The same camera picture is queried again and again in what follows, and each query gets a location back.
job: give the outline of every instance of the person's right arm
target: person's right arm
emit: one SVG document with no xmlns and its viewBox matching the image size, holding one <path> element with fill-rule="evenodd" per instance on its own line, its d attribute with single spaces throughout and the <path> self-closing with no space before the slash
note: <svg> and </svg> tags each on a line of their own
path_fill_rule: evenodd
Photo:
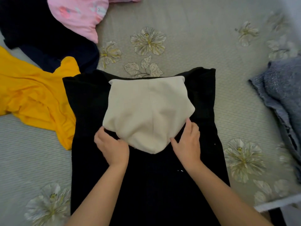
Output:
<svg viewBox="0 0 301 226">
<path fill-rule="evenodd" d="M 254 208 L 244 203 L 232 189 L 200 160 L 199 127 L 186 120 L 179 143 L 171 138 L 173 150 L 185 170 L 198 185 L 222 226 L 271 226 Z"/>
</svg>

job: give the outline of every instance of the yellow fabric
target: yellow fabric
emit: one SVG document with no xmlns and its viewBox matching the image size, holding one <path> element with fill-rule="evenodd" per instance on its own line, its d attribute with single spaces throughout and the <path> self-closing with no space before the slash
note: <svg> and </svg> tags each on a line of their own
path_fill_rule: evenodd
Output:
<svg viewBox="0 0 301 226">
<path fill-rule="evenodd" d="M 11 112 L 27 125 L 53 130 L 67 150 L 75 132 L 63 77 L 80 74 L 73 57 L 62 60 L 54 73 L 11 56 L 0 47 L 0 115 Z"/>
</svg>

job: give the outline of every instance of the person's left hand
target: person's left hand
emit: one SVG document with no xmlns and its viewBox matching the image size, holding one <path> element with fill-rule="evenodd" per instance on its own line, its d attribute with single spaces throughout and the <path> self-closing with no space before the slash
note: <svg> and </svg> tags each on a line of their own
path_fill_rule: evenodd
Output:
<svg viewBox="0 0 301 226">
<path fill-rule="evenodd" d="M 94 136 L 96 143 L 110 166 L 127 166 L 129 162 L 129 145 L 123 140 L 116 140 L 104 131 L 102 126 Z"/>
</svg>

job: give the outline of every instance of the person's left arm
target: person's left arm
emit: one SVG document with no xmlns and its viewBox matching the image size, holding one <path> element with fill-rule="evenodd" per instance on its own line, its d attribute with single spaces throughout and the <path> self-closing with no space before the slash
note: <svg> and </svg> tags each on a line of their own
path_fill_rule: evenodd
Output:
<svg viewBox="0 0 301 226">
<path fill-rule="evenodd" d="M 95 134 L 94 141 L 110 166 L 66 226 L 107 226 L 111 221 L 129 161 L 129 146 L 109 136 L 103 127 Z"/>
</svg>

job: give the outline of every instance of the clothing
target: clothing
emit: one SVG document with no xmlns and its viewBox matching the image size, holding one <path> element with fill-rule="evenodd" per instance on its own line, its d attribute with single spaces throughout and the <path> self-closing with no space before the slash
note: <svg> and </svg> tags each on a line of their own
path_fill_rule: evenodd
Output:
<svg viewBox="0 0 301 226">
<path fill-rule="evenodd" d="M 76 45 L 63 56 L 49 55 L 31 45 L 21 45 L 19 48 L 32 61 L 38 64 L 42 70 L 50 73 L 53 73 L 58 67 L 60 67 L 61 61 L 67 56 L 75 58 L 81 73 L 93 72 L 97 68 L 99 61 L 99 50 L 96 44 L 88 40 L 85 43 Z"/>
<path fill-rule="evenodd" d="M 299 162 L 295 172 L 301 183 L 301 57 L 269 62 L 250 82 L 278 117 L 283 141 Z"/>
<path fill-rule="evenodd" d="M 70 149 L 75 131 L 62 78 L 79 74 L 74 58 L 66 57 L 53 74 L 18 60 L 0 47 L 0 115 L 11 112 L 27 124 L 56 131 Z"/>
<path fill-rule="evenodd" d="M 111 80 L 102 125 L 138 150 L 161 152 L 195 110 L 184 81 L 183 76 Z"/>
<path fill-rule="evenodd" d="M 141 0 L 47 0 L 52 15 L 66 28 L 98 43 L 95 27 L 103 20 L 110 2 Z"/>
<path fill-rule="evenodd" d="M 195 107 L 190 117 L 200 127 L 201 160 L 230 185 L 223 148 L 214 123 L 215 69 L 195 68 L 185 77 L 188 98 Z M 71 213 L 79 207 L 108 168 L 94 135 L 103 123 L 111 85 L 122 79 L 96 70 L 63 78 L 76 117 L 72 144 Z M 175 139 L 179 141 L 182 132 Z M 117 139 L 114 132 L 107 131 Z M 157 154 L 130 147 L 129 164 L 110 225 L 219 225 L 195 182 L 173 152 L 171 144 Z"/>
<path fill-rule="evenodd" d="M 53 72 L 66 56 L 74 57 L 81 71 L 97 67 L 96 45 L 58 22 L 47 0 L 0 0 L 0 30 L 9 49 L 21 47 L 45 71 Z"/>
</svg>

